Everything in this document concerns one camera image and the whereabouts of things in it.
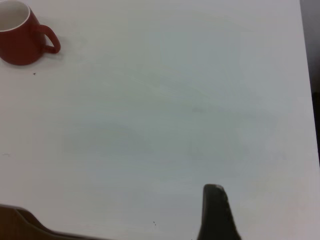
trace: mug rim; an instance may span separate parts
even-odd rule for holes
[[[27,17],[25,18],[25,20],[24,20],[22,23],[20,23],[18,26],[15,26],[15,27],[13,27],[13,28],[6,29],[6,30],[0,30],[0,33],[9,32],[9,31],[12,31],[12,30],[15,30],[15,29],[21,27],[23,24],[26,23],[26,21],[27,21],[27,20],[29,19],[29,17],[30,17],[31,8],[30,8],[27,4],[25,4],[24,2],[21,2],[21,1],[17,1],[17,0],[5,0],[5,1],[0,1],[0,8],[1,8],[1,4],[4,4],[4,3],[14,3],[14,2],[15,2],[15,3],[19,3],[19,4],[24,5],[25,7],[27,7],[27,9],[28,9],[28,16],[27,16]]]

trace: mug handle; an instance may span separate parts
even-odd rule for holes
[[[53,44],[53,46],[46,45],[43,49],[44,52],[47,52],[50,54],[57,54],[60,51],[61,45],[60,45],[59,39],[57,38],[56,34],[54,33],[54,31],[52,31],[50,27],[45,25],[36,25],[34,30],[36,32],[47,35],[47,37],[50,39],[50,41]]]

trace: mug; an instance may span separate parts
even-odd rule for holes
[[[53,46],[46,45],[45,35]],[[44,53],[57,54],[60,48],[55,33],[39,24],[28,5],[15,0],[0,2],[0,57],[4,61],[27,65]]]

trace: brown object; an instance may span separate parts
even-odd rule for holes
[[[49,230],[27,210],[0,205],[0,240],[98,239]],[[234,223],[227,194],[222,186],[213,184],[204,186],[202,223],[197,240],[241,240]]]
[[[23,208],[0,205],[1,240],[98,240],[97,238],[63,234],[43,226]]]

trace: white table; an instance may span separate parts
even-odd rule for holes
[[[214,183],[244,240],[319,239],[299,0],[25,2],[62,49],[0,62],[1,204],[60,232],[194,240]]]

